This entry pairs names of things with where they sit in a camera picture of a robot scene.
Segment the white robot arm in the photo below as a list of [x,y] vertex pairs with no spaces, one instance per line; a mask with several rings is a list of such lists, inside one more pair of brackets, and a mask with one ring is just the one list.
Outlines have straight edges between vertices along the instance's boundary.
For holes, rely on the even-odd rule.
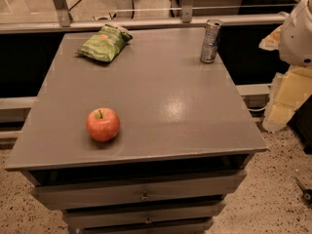
[[265,131],[279,132],[312,96],[312,0],[300,0],[258,47],[278,50],[280,60],[290,66],[284,75],[275,75],[262,121]]

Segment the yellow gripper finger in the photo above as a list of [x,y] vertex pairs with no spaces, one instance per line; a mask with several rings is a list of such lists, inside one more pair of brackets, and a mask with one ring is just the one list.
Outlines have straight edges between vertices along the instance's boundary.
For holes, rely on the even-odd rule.
[[280,48],[280,34],[282,26],[278,26],[269,35],[263,38],[258,47],[266,51],[275,51]]
[[262,127],[269,133],[284,129],[300,106],[312,96],[312,68],[291,65],[273,78]]

